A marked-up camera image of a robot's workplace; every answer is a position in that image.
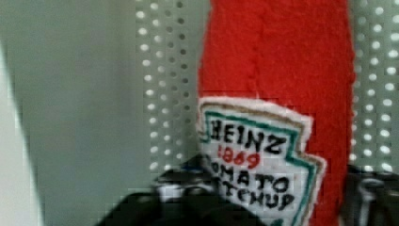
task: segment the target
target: black object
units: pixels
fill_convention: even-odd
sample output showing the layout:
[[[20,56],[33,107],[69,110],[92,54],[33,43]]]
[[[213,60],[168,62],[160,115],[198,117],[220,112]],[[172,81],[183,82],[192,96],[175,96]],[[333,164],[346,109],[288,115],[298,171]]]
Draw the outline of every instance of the black object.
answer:
[[[399,175],[349,166],[341,212],[345,226],[399,226]]]
[[[161,203],[151,193],[129,195],[98,226],[147,226],[161,217]]]

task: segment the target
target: red felt costume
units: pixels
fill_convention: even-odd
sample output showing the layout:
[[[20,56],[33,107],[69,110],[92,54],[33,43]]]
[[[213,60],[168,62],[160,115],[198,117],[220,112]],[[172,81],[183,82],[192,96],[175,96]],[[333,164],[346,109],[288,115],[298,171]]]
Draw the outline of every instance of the red felt costume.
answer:
[[[350,150],[353,50],[345,0],[212,0],[199,96],[260,98],[314,118],[327,161],[310,225],[338,225]]]

